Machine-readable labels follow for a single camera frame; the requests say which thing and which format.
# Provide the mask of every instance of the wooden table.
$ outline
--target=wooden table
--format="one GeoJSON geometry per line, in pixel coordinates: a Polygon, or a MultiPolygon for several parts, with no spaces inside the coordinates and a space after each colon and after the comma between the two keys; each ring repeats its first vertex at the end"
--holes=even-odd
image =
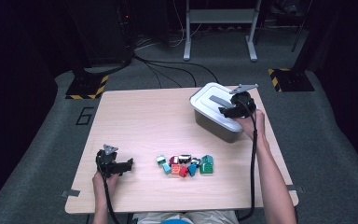
{"type": "MultiPolygon", "coordinates": [[[[103,144],[118,147],[117,162],[134,159],[132,170],[117,182],[112,205],[118,213],[243,209],[251,206],[250,164],[252,141],[243,133],[227,143],[201,128],[195,121],[189,98],[198,88],[107,91],[103,94],[85,145],[65,211],[94,212],[92,177],[95,157],[103,144]],[[213,156],[213,174],[180,177],[165,175],[156,157],[191,154],[213,156]]],[[[265,111],[257,89],[249,93],[265,111]]],[[[287,185],[292,180],[266,114],[266,132],[272,154],[287,185]]],[[[298,204],[295,191],[290,191],[298,204]]],[[[257,163],[255,206],[262,207],[257,163]]]]}

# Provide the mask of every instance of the black curtain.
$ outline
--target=black curtain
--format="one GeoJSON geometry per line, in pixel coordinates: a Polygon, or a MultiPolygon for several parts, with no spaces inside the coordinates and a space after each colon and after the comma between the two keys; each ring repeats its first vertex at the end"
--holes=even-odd
{"type": "Polygon", "coordinates": [[[313,57],[313,68],[331,103],[337,125],[358,151],[358,1],[343,2],[330,31],[325,36],[328,41],[313,57]]]}
{"type": "Polygon", "coordinates": [[[8,1],[53,76],[57,77],[72,69],[67,55],[64,54],[67,51],[72,52],[73,57],[81,63],[81,67],[91,67],[65,0],[8,1]],[[53,17],[58,20],[60,27],[52,25],[53,17]],[[61,38],[69,41],[70,50],[62,46],[61,38]]]}
{"type": "Polygon", "coordinates": [[[0,0],[0,189],[33,141],[56,94],[57,84],[43,55],[12,5],[0,0]]]}

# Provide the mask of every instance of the plastic container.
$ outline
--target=plastic container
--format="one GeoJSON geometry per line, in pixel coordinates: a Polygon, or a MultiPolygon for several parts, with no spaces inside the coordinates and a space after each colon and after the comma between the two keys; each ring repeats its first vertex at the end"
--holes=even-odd
{"type": "Polygon", "coordinates": [[[190,103],[194,107],[196,122],[199,126],[228,143],[234,143],[241,135],[242,127],[237,121],[225,118],[219,111],[222,105],[211,100],[211,96],[215,96],[231,104],[230,92],[229,88],[211,82],[194,93],[190,97],[190,103]]]}

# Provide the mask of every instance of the green block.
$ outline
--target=green block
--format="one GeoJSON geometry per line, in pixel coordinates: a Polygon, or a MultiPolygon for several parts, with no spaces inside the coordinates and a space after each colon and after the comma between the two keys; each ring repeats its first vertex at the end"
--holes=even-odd
{"type": "Polygon", "coordinates": [[[203,163],[200,167],[200,172],[202,174],[213,174],[213,164],[209,162],[203,163]]]}

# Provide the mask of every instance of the colorful toy cluster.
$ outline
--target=colorful toy cluster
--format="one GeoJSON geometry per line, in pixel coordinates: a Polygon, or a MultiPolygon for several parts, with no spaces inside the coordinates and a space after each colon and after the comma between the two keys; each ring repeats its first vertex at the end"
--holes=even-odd
{"type": "Polygon", "coordinates": [[[186,177],[187,174],[190,174],[194,176],[198,168],[202,175],[213,173],[213,157],[210,155],[205,155],[202,159],[191,158],[191,155],[172,156],[169,161],[165,159],[164,155],[159,155],[156,160],[166,175],[186,177]]]}

